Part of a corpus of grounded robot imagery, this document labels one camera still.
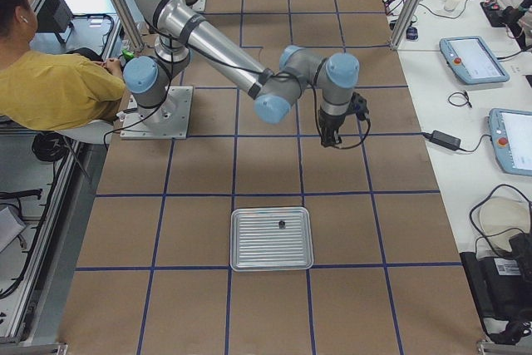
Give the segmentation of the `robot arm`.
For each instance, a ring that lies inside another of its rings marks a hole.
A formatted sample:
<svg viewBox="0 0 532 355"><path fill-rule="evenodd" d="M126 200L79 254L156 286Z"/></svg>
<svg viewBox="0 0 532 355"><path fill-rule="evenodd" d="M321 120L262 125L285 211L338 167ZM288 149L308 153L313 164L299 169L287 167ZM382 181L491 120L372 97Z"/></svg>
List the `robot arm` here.
<svg viewBox="0 0 532 355"><path fill-rule="evenodd" d="M257 116L279 123L307 88L320 88L314 115L324 147L341 148L339 129L347 116L368 121L366 100L355 92L359 61L350 53L322 57L305 47L288 46L279 71L261 65L192 9L198 0L135 0L158 38L154 57L126 64L124 78L138 107L148 113L165 102L166 86L183 71L195 52L254 100Z"/></svg>

